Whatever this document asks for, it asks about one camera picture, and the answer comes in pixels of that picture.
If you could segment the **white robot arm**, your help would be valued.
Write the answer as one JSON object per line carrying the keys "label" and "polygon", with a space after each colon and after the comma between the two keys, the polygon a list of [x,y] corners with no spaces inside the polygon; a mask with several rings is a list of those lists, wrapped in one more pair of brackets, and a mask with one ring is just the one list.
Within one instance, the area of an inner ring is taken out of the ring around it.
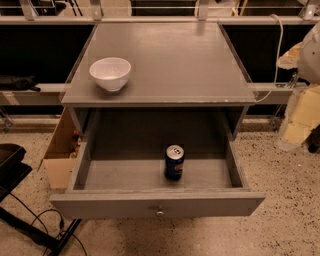
{"label": "white robot arm", "polygon": [[284,151],[301,146],[320,126],[320,22],[304,39],[291,47],[277,61],[282,69],[297,69],[298,77],[309,83],[303,91],[290,96],[277,145]]}

